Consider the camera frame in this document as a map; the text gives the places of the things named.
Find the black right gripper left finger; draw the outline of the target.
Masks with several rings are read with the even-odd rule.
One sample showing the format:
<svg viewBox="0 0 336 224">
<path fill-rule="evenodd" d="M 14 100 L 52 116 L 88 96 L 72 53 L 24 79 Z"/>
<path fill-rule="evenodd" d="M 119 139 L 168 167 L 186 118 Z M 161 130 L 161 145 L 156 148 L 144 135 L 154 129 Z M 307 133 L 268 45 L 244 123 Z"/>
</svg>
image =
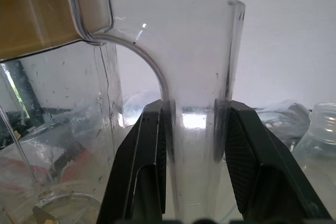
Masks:
<svg viewBox="0 0 336 224">
<path fill-rule="evenodd" d="M 118 147 L 96 224 L 160 223 L 165 202 L 165 126 L 156 100 Z"/>
</svg>

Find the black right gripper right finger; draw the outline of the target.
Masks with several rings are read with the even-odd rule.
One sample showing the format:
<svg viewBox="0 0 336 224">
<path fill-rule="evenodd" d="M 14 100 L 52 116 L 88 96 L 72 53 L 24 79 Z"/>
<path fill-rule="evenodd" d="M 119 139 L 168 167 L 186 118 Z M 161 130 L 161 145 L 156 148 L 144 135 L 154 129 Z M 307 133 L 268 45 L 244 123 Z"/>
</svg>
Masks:
<svg viewBox="0 0 336 224">
<path fill-rule="evenodd" d="M 225 159 L 243 217 L 229 224 L 333 224 L 288 147 L 237 101 L 230 103 Z"/>
</svg>

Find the clear blender jar with handle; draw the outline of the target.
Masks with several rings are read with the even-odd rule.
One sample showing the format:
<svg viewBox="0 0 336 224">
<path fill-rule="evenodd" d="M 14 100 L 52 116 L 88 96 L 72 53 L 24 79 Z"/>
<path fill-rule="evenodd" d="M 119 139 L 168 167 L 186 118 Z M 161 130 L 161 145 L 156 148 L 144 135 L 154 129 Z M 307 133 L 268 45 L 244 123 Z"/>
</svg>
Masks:
<svg viewBox="0 0 336 224">
<path fill-rule="evenodd" d="M 162 101 L 177 220 L 213 216 L 245 5 L 238 0 L 0 0 L 0 151 L 90 154 L 75 178 L 0 193 L 0 224 L 96 224 L 115 154 Z"/>
</svg>

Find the red white packet stack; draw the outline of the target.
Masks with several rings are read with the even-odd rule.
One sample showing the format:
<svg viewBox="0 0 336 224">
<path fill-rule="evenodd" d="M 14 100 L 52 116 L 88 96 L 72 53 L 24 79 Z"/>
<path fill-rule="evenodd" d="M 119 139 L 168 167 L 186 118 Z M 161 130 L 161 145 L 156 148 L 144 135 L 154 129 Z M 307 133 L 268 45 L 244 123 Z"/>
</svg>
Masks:
<svg viewBox="0 0 336 224">
<path fill-rule="evenodd" d="M 42 192 L 71 181 L 90 154 L 78 142 L 66 147 L 38 141 L 21 144 L 28 166 L 14 144 L 0 151 L 0 193 Z"/>
</svg>

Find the crumpled clear plastic bag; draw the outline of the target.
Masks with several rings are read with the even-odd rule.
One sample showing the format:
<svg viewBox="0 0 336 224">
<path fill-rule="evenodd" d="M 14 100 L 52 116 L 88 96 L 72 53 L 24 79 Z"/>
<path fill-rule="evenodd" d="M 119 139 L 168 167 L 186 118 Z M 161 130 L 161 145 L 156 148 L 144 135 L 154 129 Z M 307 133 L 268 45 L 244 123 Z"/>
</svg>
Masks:
<svg viewBox="0 0 336 224">
<path fill-rule="evenodd" d="M 257 108 L 256 112 L 262 123 L 286 144 L 299 142 L 310 124 L 310 110 L 293 100 Z"/>
</svg>

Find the clear conical bottle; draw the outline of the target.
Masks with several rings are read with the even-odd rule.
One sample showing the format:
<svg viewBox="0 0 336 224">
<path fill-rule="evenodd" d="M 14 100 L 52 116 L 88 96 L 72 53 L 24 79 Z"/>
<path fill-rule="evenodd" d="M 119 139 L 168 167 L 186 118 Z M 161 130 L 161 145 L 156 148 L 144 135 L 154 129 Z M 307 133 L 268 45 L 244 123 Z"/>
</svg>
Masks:
<svg viewBox="0 0 336 224">
<path fill-rule="evenodd" d="M 316 104 L 309 120 L 292 154 L 312 184 L 336 189 L 336 103 Z"/>
</svg>

